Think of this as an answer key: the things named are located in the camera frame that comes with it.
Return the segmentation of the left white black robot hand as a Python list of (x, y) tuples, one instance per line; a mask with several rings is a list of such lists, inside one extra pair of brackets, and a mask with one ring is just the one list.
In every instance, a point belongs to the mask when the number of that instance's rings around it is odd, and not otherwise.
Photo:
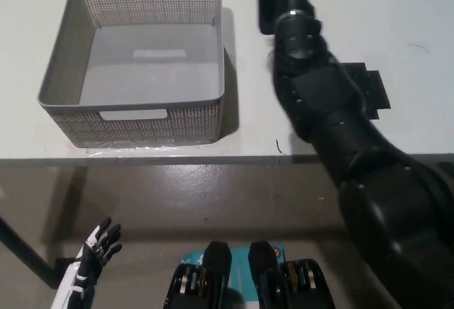
[(120, 252), (121, 226), (105, 218), (85, 240), (78, 254), (69, 259), (51, 308), (91, 308), (103, 268)]

